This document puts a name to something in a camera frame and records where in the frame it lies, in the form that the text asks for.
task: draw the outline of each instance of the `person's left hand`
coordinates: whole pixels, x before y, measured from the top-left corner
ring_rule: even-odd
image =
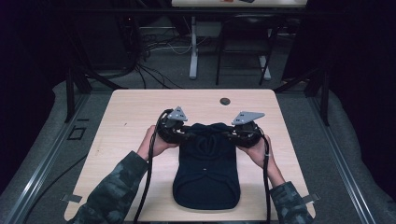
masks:
[[[151,136],[154,134],[155,125],[151,125],[146,131],[146,135],[143,138],[142,143],[140,144],[139,149],[137,150],[137,155],[143,158],[145,161],[149,159],[149,141]],[[153,157],[156,157],[163,153],[169,147],[178,147],[178,144],[170,144],[161,139],[161,137],[157,134],[155,137],[154,148],[153,148]]]

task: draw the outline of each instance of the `metal bracket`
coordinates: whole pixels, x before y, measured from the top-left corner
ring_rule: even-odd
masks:
[[[320,200],[320,197],[316,193],[303,197],[304,203],[314,203],[317,200]]]
[[[168,115],[168,118],[169,119],[173,119],[173,120],[180,120],[180,121],[187,121],[188,120],[180,106],[176,107],[176,109],[174,109]]]
[[[61,198],[61,201],[64,202],[73,202],[73,203],[79,203],[81,201],[82,197],[74,194],[64,194],[64,196]]]
[[[239,113],[238,116],[233,120],[232,125],[242,125],[249,123],[255,119],[259,119],[261,117],[264,117],[264,113],[256,113],[256,112],[247,112],[247,111],[242,111]]]

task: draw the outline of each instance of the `white desk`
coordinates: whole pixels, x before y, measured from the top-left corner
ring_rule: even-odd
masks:
[[[172,0],[173,7],[305,7],[307,0]]]
[[[172,0],[173,7],[288,7],[303,8],[307,0],[255,0],[253,3],[247,3],[239,0]],[[191,65],[190,79],[197,78],[198,66],[198,48],[196,46],[196,21],[195,17],[191,20]]]

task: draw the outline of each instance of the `hand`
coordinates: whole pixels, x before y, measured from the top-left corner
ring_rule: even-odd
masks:
[[[139,149],[137,150],[137,155],[139,155],[143,160],[147,161],[149,159],[149,142],[151,136],[154,134],[155,125],[151,125],[146,131],[146,135],[143,138],[142,143],[140,144]],[[155,137],[154,147],[153,147],[153,157],[156,157],[163,153],[169,147],[178,147],[178,144],[169,144],[161,139],[161,137],[157,134]]]
[[[269,147],[268,154],[270,155],[268,158],[267,174],[274,188],[278,185],[285,183],[285,179],[283,178],[279,168],[276,165],[274,153],[271,146],[271,139],[268,135],[265,135],[265,138],[268,141],[268,147]],[[264,139],[261,138],[260,141],[253,147],[238,147],[238,148],[246,152],[249,155],[249,157],[254,161],[254,163],[256,163],[258,166],[263,168],[265,149],[266,149]]]

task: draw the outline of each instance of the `black cable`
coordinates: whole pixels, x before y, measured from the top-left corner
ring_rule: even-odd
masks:
[[[81,159],[76,161],[73,165],[71,165],[69,168],[67,168],[65,171],[63,171],[58,177],[56,177],[44,190],[41,192],[41,194],[38,196],[38,198],[35,200],[35,202],[32,204],[32,206],[29,208],[29,211],[27,212],[25,218],[23,219],[23,223],[27,222],[27,219],[31,215],[33,209],[35,206],[38,204],[38,202],[41,200],[41,198],[44,196],[44,194],[47,193],[47,191],[62,177],[64,176],[67,172],[69,172],[71,169],[73,169],[77,164],[79,164],[81,161],[83,161],[85,158],[87,158],[88,153],[85,154]]]
[[[158,126],[161,122],[161,119],[163,118],[163,115],[166,113],[170,113],[172,110],[167,109],[164,110],[161,115],[158,117],[157,123],[155,124],[155,130],[154,133],[152,134],[150,140],[149,140],[149,149],[148,149],[148,175],[146,179],[146,186],[143,191],[142,199],[140,201],[139,207],[137,208],[136,214],[134,215],[134,224],[137,224],[137,220],[139,219],[140,213],[142,212],[143,205],[145,203],[146,197],[149,192],[149,183],[151,180],[151,174],[152,174],[152,158],[153,158],[153,149],[154,149],[154,143],[155,143],[155,138],[157,136],[158,132]]]
[[[265,136],[262,137],[265,142],[265,156],[264,156],[264,166],[262,167],[262,176],[264,179],[264,187],[265,187],[265,201],[267,203],[267,220],[266,223],[271,223],[271,201],[270,201],[270,188],[268,185],[268,159],[269,155],[269,143]]]
[[[137,2],[140,6],[145,7],[145,8],[148,8],[148,6],[147,6],[143,1],[141,1],[141,0],[136,0],[136,2]]]
[[[163,75],[163,74],[162,74],[161,72],[159,72],[158,70],[155,70],[155,69],[153,69],[153,68],[146,67],[145,65],[142,65],[142,64],[139,64],[139,65],[140,65],[140,67],[142,67],[143,70],[145,70],[147,73],[149,73],[152,77],[153,77],[153,75],[152,75],[148,70],[157,73],[157,74],[160,75],[163,79],[165,78],[166,80],[168,80],[170,83],[172,83],[172,84],[175,85],[176,87],[178,87],[178,88],[180,88],[180,89],[184,89],[183,87],[178,86],[178,85],[177,85],[175,82],[173,82],[169,77]]]
[[[145,35],[145,37],[151,37],[151,41],[148,41],[145,37],[143,42],[145,43],[145,47],[144,47],[144,51],[146,52],[146,55],[150,55],[150,52],[152,50],[155,50],[156,48],[158,48],[159,46],[172,46],[173,44],[176,44],[177,42],[181,42],[182,40],[186,39],[186,43],[190,43],[190,40],[187,40],[187,38],[185,38],[184,36],[181,35],[175,35],[169,39],[165,39],[165,40],[161,40],[161,41],[157,41],[157,36],[159,35]]]
[[[146,80],[145,80],[145,78],[143,77],[142,71],[140,70],[140,64],[138,64],[138,65],[136,66],[136,71],[139,73],[140,77],[142,77],[143,88],[146,89],[146,88],[147,88]]]
[[[117,73],[117,74],[111,74],[111,75],[101,75],[101,77],[105,77],[107,79],[112,79],[112,78],[116,78],[116,77],[125,77],[128,74],[130,74],[132,71],[134,71],[134,69],[132,67],[130,68],[126,68],[123,71]]]

